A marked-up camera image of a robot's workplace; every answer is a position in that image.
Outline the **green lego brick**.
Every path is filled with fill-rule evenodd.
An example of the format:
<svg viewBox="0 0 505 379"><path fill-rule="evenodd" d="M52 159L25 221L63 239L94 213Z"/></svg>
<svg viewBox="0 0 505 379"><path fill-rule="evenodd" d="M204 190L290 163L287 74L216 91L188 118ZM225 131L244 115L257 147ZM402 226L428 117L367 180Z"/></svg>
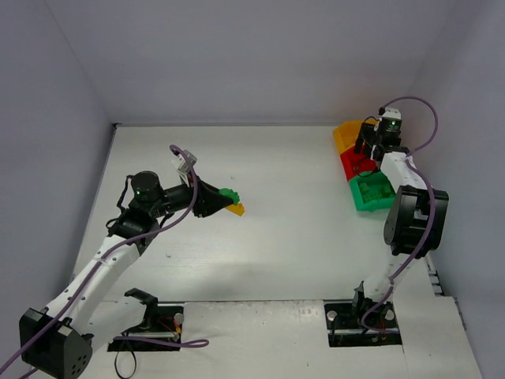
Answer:
<svg viewBox="0 0 505 379"><path fill-rule="evenodd" d="M369 203L371 201L376 201L380 198L380 188L375 185L369 185L366 182L362 182L359 185L361 192L361 197L364 203Z"/></svg>

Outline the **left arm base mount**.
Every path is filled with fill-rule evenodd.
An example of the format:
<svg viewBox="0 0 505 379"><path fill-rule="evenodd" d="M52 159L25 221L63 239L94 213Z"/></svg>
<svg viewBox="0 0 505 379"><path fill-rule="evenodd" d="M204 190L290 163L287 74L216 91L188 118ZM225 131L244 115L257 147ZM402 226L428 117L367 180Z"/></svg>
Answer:
<svg viewBox="0 0 505 379"><path fill-rule="evenodd" d="M161 342L180 343L182 326L174 317L184 314L182 303L160 303L158 315L149 328L134 327L123 334L131 337L142 337ZM180 347L167 347L154 343L142 342L139 340L113 340L107 344L107 352L174 352L180 351Z"/></svg>

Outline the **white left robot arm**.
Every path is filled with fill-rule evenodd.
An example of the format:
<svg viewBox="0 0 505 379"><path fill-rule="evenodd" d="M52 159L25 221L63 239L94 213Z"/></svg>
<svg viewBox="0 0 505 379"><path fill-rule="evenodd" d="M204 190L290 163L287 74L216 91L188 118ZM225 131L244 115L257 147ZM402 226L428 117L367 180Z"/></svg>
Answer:
<svg viewBox="0 0 505 379"><path fill-rule="evenodd" d="M240 202L237 192L189 175L163 189L155 172L141 171L127 176L125 188L133 199L117 204L120 214L107 224L92 259L59 296L42 310L28 309L19 321L22 360L54 378L78 378L101 346L131 328L148 330L158 320L158 299L137 288L124 293L108 315L95 311L164 222L181 210L204 218Z"/></svg>

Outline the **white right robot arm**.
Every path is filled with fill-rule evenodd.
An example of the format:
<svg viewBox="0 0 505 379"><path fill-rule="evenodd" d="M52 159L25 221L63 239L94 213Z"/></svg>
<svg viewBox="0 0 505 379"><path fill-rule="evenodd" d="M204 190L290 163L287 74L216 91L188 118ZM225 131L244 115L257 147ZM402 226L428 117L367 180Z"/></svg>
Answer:
<svg viewBox="0 0 505 379"><path fill-rule="evenodd" d="M371 158L395 192L383 227L388 247L379 268L355 289L353 311L361 318L376 312L415 261L440 245L449 202L448 193L432 187L417 169L413 153L401 142L402 116L386 107L375 125L363 122L355 151Z"/></svg>

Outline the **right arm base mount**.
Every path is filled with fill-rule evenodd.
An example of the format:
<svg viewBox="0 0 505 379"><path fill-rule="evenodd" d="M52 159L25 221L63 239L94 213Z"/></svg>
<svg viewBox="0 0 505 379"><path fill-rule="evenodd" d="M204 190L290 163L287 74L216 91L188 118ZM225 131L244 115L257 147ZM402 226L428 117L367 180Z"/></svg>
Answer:
<svg viewBox="0 0 505 379"><path fill-rule="evenodd" d="M361 323L364 310L353 311L351 301L324 302L328 346L382 347L401 346L402 337L391 302L380 306L365 319L367 328Z"/></svg>

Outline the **green red yellow lego stack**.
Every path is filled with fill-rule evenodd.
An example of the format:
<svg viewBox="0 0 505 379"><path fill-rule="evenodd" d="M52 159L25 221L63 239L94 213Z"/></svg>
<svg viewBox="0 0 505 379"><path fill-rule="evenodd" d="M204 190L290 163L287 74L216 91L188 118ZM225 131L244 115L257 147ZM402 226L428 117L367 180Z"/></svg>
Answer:
<svg viewBox="0 0 505 379"><path fill-rule="evenodd" d="M219 190L219 194L229 197L232 200L232 204L227 205L226 210L232 212L236 216L243 216L245 214L245 206L241 203L238 192L233 189L222 188Z"/></svg>

